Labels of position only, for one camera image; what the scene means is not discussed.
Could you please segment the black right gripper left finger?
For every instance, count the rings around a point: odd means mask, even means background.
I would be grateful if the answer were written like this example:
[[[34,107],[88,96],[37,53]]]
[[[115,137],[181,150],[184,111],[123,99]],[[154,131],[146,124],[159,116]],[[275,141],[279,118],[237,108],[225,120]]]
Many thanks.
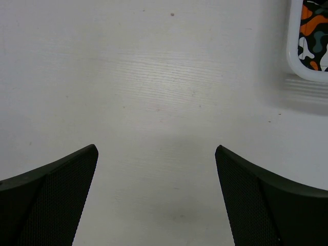
[[[72,245],[98,160],[94,144],[1,181],[1,245]]]

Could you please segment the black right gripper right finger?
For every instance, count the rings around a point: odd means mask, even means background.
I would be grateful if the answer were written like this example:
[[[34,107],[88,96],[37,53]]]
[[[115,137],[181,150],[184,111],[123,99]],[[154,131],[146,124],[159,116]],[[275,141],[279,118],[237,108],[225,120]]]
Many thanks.
[[[259,167],[224,146],[217,172],[235,245],[327,245],[327,191]]]

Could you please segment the orange black camouflage shorts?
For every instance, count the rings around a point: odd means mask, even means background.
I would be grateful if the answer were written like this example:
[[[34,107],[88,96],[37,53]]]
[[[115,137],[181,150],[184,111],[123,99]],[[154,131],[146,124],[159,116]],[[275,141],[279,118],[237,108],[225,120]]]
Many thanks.
[[[327,72],[327,7],[325,1],[303,1],[298,58],[308,69]]]

